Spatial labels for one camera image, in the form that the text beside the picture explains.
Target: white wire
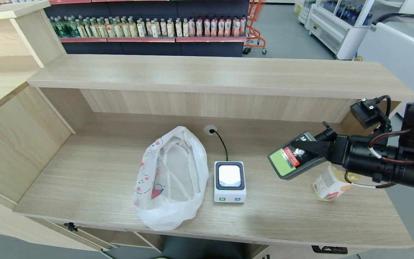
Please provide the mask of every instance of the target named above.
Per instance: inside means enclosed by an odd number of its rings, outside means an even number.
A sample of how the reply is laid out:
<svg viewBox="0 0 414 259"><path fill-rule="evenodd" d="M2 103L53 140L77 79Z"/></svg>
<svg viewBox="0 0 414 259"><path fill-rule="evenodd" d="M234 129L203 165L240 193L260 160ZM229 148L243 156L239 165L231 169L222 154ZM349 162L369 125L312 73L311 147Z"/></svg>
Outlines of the white wire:
<svg viewBox="0 0 414 259"><path fill-rule="evenodd" d="M370 150L370 153L373 154L376 158L381 159L381 155L376 153L373 147L369 147L368 150Z"/></svg>

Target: plastic bag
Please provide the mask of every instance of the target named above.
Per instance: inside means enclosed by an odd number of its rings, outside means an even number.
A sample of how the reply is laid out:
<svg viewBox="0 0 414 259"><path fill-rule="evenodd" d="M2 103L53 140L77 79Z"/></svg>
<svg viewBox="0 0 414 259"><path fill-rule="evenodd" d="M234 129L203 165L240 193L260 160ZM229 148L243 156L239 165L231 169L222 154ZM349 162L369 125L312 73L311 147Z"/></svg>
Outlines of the plastic bag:
<svg viewBox="0 0 414 259"><path fill-rule="evenodd" d="M194 218L208 179L207 154L187 128L178 126L148 146L133 195L140 220L155 231Z"/></svg>

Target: display cooler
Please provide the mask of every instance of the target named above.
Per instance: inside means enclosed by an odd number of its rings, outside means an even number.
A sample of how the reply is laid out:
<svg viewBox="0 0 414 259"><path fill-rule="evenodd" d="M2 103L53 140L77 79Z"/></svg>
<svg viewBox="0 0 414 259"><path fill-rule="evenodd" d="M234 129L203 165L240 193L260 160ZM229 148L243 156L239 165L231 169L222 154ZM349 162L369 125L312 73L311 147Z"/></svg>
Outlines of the display cooler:
<svg viewBox="0 0 414 259"><path fill-rule="evenodd" d="M414 13L414 0L317 0L304 27L337 59L351 60L372 21L387 13Z"/></svg>

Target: gray floor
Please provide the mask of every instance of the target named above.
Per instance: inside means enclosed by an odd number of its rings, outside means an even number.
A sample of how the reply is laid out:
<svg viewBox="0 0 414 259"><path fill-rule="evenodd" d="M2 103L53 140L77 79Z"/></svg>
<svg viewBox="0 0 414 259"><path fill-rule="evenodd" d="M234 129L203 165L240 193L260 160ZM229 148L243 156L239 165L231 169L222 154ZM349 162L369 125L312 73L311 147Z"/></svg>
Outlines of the gray floor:
<svg viewBox="0 0 414 259"><path fill-rule="evenodd" d="M268 41L268 53L263 55L261 49L253 48L244 57L256 58L290 58L290 59L333 59L334 55L316 38L308 36L308 32L299 23L291 5L266 5L256 28ZM396 118L393 128L400 128ZM386 190L396 207L405 226L414 240L414 189L404 186L394 186ZM113 249L110 254L116 259L149 259L156 256L168 256L173 259L197 259L205 251L222 251L232 259L240 258L240 249L235 243L206 241L180 237L168 237L164 253L159 254L150 249L124 247ZM411 249L374 249L359 254L362 259L414 259L414 247ZM0 235L0 258L5 259L103 259L96 252L62 249L59 247L36 245L16 238Z"/></svg>

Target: bottle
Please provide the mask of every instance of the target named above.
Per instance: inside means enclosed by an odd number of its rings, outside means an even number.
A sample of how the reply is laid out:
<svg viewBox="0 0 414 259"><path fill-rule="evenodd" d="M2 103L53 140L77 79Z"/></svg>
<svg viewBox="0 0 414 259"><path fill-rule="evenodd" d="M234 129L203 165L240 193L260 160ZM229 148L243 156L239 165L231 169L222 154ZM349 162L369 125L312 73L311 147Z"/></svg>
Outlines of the bottle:
<svg viewBox="0 0 414 259"><path fill-rule="evenodd" d="M65 38L68 36L67 32L65 31L65 28L63 26L63 24L59 21L59 18L55 18L55 25L57 27L57 30L59 31L59 37L60 38Z"/></svg>
<svg viewBox="0 0 414 259"><path fill-rule="evenodd" d="M238 37L239 36L239 31L240 31L240 20L235 19L233 36Z"/></svg>
<svg viewBox="0 0 414 259"><path fill-rule="evenodd" d="M146 25L145 22L143 21L143 18L138 19L140 21L140 23L143 25L143 32L146 34L148 34L148 32L146 31Z"/></svg>
<svg viewBox="0 0 414 259"><path fill-rule="evenodd" d="M129 30L130 30L130 36L132 36L133 38L136 38L140 35L138 32L137 25L133 22L133 20L129 20Z"/></svg>
<svg viewBox="0 0 414 259"><path fill-rule="evenodd" d="M98 23L98 31L100 32L100 36L102 36L103 38L107 38L108 32L106 31L106 26L102 18L97 19L97 23Z"/></svg>
<svg viewBox="0 0 414 259"><path fill-rule="evenodd" d="M92 33L92 27L89 24L89 21L87 21L87 19L84 19L84 28L86 30L87 36L89 38L93 38L94 36L93 36L93 33Z"/></svg>
<svg viewBox="0 0 414 259"><path fill-rule="evenodd" d="M141 38L145 37L145 31L143 28L145 28L145 26L143 25L142 21L138 20L137 21L138 36L140 36Z"/></svg>
<svg viewBox="0 0 414 259"><path fill-rule="evenodd" d="M199 16L196 21L196 36L202 37L202 18Z"/></svg>
<svg viewBox="0 0 414 259"><path fill-rule="evenodd" d="M188 19L183 19L183 37L189 36L189 24Z"/></svg>
<svg viewBox="0 0 414 259"><path fill-rule="evenodd" d="M348 5L345 7L343 15L341 15L341 19L342 20L347 20L351 10L352 10L352 2L349 2Z"/></svg>
<svg viewBox="0 0 414 259"><path fill-rule="evenodd" d="M182 24L180 20L175 22L175 29L177 31L177 37L183 37Z"/></svg>
<svg viewBox="0 0 414 259"><path fill-rule="evenodd" d="M194 37L194 35L196 34L196 25L192 18L190 18L188 21L188 34L190 37Z"/></svg>
<svg viewBox="0 0 414 259"><path fill-rule="evenodd" d="M210 37L210 20L208 19L207 16L204 20L204 35L206 37Z"/></svg>
<svg viewBox="0 0 414 259"><path fill-rule="evenodd" d="M167 36L167 23L164 19L161 19L161 34Z"/></svg>
<svg viewBox="0 0 414 259"><path fill-rule="evenodd" d="M151 32L151 21L149 18L146 18L146 31L148 35L152 36L153 33Z"/></svg>
<svg viewBox="0 0 414 259"><path fill-rule="evenodd" d="M225 20L223 19L223 17L221 17L220 21L218 21L218 36L225 36Z"/></svg>
<svg viewBox="0 0 414 259"><path fill-rule="evenodd" d="M167 36L172 38L174 35L174 23L172 21L169 21L167 23Z"/></svg>
<svg viewBox="0 0 414 259"><path fill-rule="evenodd" d="M156 30L157 30L157 34L160 36L162 35L161 32L161 25L159 24L159 21L157 20L157 18L154 18L154 23L156 24Z"/></svg>
<svg viewBox="0 0 414 259"><path fill-rule="evenodd" d="M212 19L212 21L210 22L210 36L211 37L216 37L217 36L217 24L218 24L218 20L216 17L214 17Z"/></svg>
<svg viewBox="0 0 414 259"><path fill-rule="evenodd" d="M131 37L132 35L130 33L130 23L127 22L127 18L125 16L121 18L121 26L124 37Z"/></svg>
<svg viewBox="0 0 414 259"><path fill-rule="evenodd" d="M153 38L158 38L159 34L157 33L156 23L154 20L151 20L151 32L153 33Z"/></svg>
<svg viewBox="0 0 414 259"><path fill-rule="evenodd" d="M312 190L316 198L324 201L333 200L351 188L352 184L345 180L345 174L345 172L330 164L325 172L312 184ZM351 182L360 180L359 175L350 172L347 174L347 178Z"/></svg>
<svg viewBox="0 0 414 259"><path fill-rule="evenodd" d="M73 21L73 17L68 17L68 25L69 25L70 35L75 38L80 38L81 35L79 34L76 22Z"/></svg>
<svg viewBox="0 0 414 259"><path fill-rule="evenodd" d="M367 14L367 17L365 18L365 21L363 21L363 25L368 25L372 17L373 17L373 9L370 9L370 11Z"/></svg>
<svg viewBox="0 0 414 259"><path fill-rule="evenodd" d="M340 3L340 6L338 7L338 10L336 10L336 16L341 18L341 15L345 11L345 8L346 8L346 2L345 0L342 0Z"/></svg>
<svg viewBox="0 0 414 259"><path fill-rule="evenodd" d="M116 36L115 28L113 28L113 25L110 24L109 18L105 18L105 28L106 28L106 32L108 33L108 37L114 38Z"/></svg>
<svg viewBox="0 0 414 259"><path fill-rule="evenodd" d="M225 37L229 37L231 35L231 19L226 19L225 21Z"/></svg>
<svg viewBox="0 0 414 259"><path fill-rule="evenodd" d="M84 29L84 26L82 26L81 21L79 21L79 19L76 19L76 28L78 29L81 38L87 38L86 30Z"/></svg>
<svg viewBox="0 0 414 259"><path fill-rule="evenodd" d="M240 19L239 35L244 35L245 34L245 24L246 23L247 23L247 20L246 20L245 16L242 16L242 18Z"/></svg>

